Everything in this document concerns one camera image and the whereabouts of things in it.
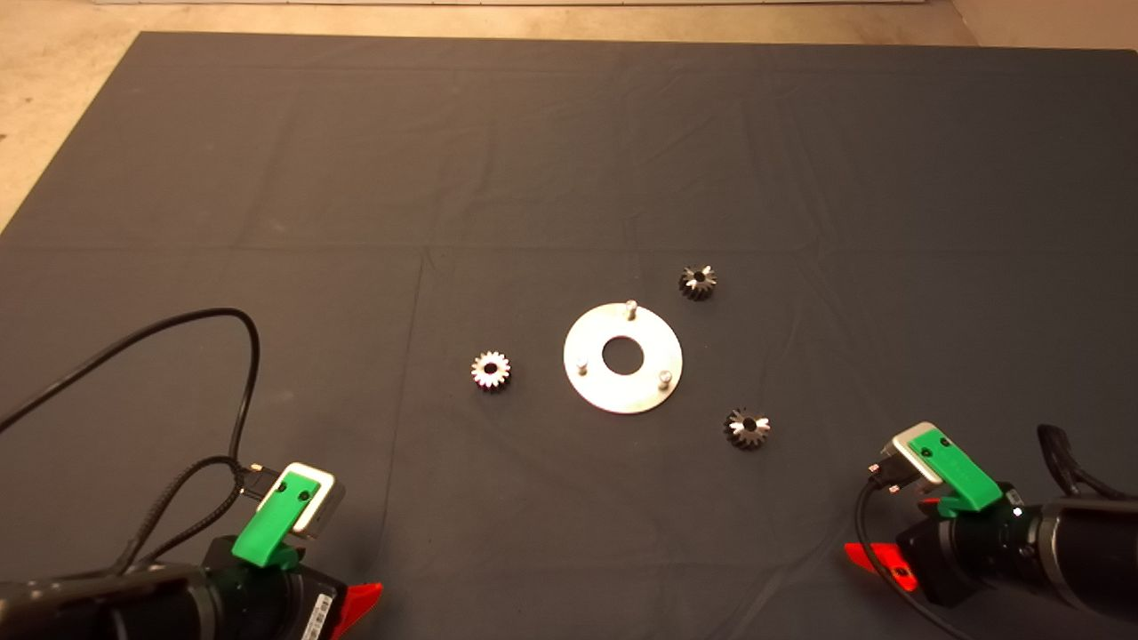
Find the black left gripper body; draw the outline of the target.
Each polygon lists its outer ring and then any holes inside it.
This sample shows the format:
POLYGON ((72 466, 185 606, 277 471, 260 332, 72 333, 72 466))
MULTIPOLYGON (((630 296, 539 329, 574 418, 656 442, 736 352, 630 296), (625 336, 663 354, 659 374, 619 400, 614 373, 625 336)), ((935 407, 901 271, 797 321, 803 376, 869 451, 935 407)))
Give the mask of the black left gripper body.
POLYGON ((305 564, 257 567, 236 558, 233 543, 220 536, 204 552, 204 604, 212 607, 204 639, 333 639, 346 583, 305 564))

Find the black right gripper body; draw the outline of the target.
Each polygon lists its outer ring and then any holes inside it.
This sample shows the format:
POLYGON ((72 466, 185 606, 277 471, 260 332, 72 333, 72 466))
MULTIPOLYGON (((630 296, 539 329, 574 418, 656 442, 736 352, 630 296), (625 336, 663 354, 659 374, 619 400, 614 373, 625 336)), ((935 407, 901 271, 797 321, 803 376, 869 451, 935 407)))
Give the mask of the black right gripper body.
POLYGON ((1012 484, 999 489, 984 510, 956 517, 920 501, 923 518, 894 538, 931 604, 955 607, 995 588, 1050 596, 1038 550, 1041 507, 1025 504, 1012 484))

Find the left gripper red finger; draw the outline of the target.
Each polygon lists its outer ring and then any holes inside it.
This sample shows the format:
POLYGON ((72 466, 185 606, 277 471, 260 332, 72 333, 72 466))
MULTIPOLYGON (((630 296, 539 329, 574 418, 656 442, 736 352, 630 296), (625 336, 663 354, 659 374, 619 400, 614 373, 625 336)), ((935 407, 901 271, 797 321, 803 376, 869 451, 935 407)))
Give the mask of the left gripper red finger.
POLYGON ((379 582, 348 586, 341 601, 341 608, 339 608, 336 627, 331 632, 331 639, 343 639, 368 612, 373 610, 376 604, 381 600, 382 592, 384 586, 379 582))

